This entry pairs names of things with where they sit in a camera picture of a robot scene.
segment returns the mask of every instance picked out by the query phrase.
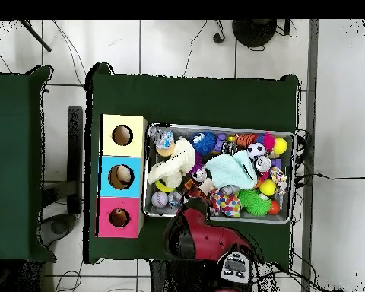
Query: white ball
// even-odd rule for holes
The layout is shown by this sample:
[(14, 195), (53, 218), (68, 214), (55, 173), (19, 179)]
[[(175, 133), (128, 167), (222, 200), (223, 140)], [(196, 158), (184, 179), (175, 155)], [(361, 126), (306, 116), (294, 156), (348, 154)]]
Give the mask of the white ball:
[(157, 208), (163, 208), (167, 205), (168, 198), (165, 192), (155, 192), (151, 197), (151, 204)]

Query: yellow tennis ball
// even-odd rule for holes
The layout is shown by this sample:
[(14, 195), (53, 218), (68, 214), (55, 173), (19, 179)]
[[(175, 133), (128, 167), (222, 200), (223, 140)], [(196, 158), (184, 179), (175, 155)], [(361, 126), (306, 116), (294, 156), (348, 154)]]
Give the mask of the yellow tennis ball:
[(259, 190), (264, 195), (272, 196), (276, 192), (276, 184), (270, 179), (264, 180), (259, 186)]
[(275, 154), (283, 154), (287, 150), (287, 142), (283, 138), (276, 138), (275, 147), (273, 148), (273, 152)]

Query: plush toy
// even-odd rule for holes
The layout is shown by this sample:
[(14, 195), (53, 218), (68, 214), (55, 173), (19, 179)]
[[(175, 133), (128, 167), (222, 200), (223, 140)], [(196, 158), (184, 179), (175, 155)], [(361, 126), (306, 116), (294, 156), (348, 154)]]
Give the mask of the plush toy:
[(215, 216), (223, 213), (228, 217), (240, 217), (241, 204), (235, 195), (225, 195), (221, 190), (217, 189), (211, 192), (211, 200)]
[(221, 148), (225, 139), (226, 135), (224, 133), (220, 133), (219, 135), (216, 136), (216, 145), (212, 150), (213, 154), (219, 154), (221, 152)]
[(224, 141), (221, 148), (221, 154), (233, 156), (238, 152), (235, 142)]
[(261, 143), (253, 143), (247, 147), (250, 159), (254, 159), (258, 156), (263, 156), (266, 153), (266, 149)]
[(196, 152), (200, 155), (205, 156), (209, 154), (216, 145), (216, 137), (212, 132), (199, 132), (195, 133), (191, 139), (192, 146)]
[(261, 199), (255, 189), (241, 189), (238, 198), (242, 207), (254, 216), (265, 216), (271, 207), (271, 201)]
[(236, 135), (234, 137), (235, 143), (240, 148), (246, 148), (253, 143), (256, 143), (257, 135), (249, 133), (247, 135)]
[(256, 183), (256, 185), (254, 186), (254, 188), (258, 188), (258, 187), (260, 187), (260, 185), (262, 184), (262, 182), (264, 181), (264, 179), (261, 179), (261, 178), (258, 178), (257, 179), (257, 183)]
[(195, 173), (192, 174), (193, 180), (195, 180), (198, 183), (202, 183), (207, 179), (207, 171), (203, 168), (199, 169)]
[(195, 152), (195, 165), (188, 172), (188, 174), (192, 175), (193, 173), (196, 173), (198, 170), (200, 170), (202, 167), (204, 167), (204, 164), (202, 162), (202, 156), (198, 152)]
[(264, 173), (271, 169), (271, 160), (266, 156), (259, 156), (255, 159), (255, 168), (260, 172)]
[(151, 185), (162, 179), (168, 188), (177, 188), (182, 177), (195, 166), (195, 150), (188, 140), (181, 138), (176, 142), (174, 152), (167, 161), (161, 161), (152, 166), (148, 174)]
[(266, 132), (264, 135), (259, 135), (255, 142), (262, 143), (267, 151), (272, 151), (275, 146), (275, 137)]

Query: green table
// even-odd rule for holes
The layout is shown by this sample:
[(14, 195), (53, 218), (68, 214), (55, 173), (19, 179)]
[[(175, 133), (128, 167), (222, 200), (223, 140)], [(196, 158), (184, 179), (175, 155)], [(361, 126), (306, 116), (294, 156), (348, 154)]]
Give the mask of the green table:
[(54, 262), (40, 243), (42, 218), (41, 90), (49, 66), (0, 74), (0, 259)]
[[(86, 80), (85, 200), (97, 199), (98, 120), (102, 113), (143, 116), (149, 122), (295, 130), (298, 80), (294, 75), (273, 81), (111, 75), (110, 70), (108, 64), (98, 63)], [(96, 238), (96, 203), (85, 205), (84, 210), (85, 261), (167, 258), (162, 244), (167, 218), (146, 217), (137, 239)], [(288, 268), (290, 222), (222, 224), (237, 229), (256, 247), (258, 244), (263, 260)]]

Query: pink pom pom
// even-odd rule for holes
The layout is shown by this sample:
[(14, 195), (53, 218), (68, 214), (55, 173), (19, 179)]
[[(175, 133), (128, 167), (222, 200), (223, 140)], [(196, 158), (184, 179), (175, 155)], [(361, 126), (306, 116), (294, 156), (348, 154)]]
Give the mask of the pink pom pom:
[(273, 135), (270, 135), (269, 132), (266, 132), (264, 138), (262, 139), (262, 144), (266, 150), (271, 151), (275, 147), (276, 138)]
[(190, 175), (200, 170), (204, 166), (202, 156), (195, 152), (195, 166), (188, 172)]

